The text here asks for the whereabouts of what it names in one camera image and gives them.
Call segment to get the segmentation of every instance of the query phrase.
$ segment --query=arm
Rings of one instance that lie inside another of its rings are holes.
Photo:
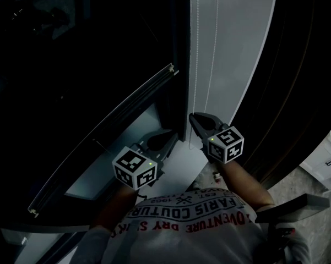
[[[117,223],[134,207],[136,199],[137,193],[122,185],[93,221],[91,228],[102,226],[111,233]]]
[[[122,185],[94,220],[91,229],[83,236],[70,264],[100,263],[111,232],[135,205],[136,198],[137,193],[133,189]]]
[[[274,206],[274,201],[268,191],[237,162],[231,161],[227,164],[216,162],[215,166],[224,177],[229,190],[238,194],[255,211],[264,206]]]

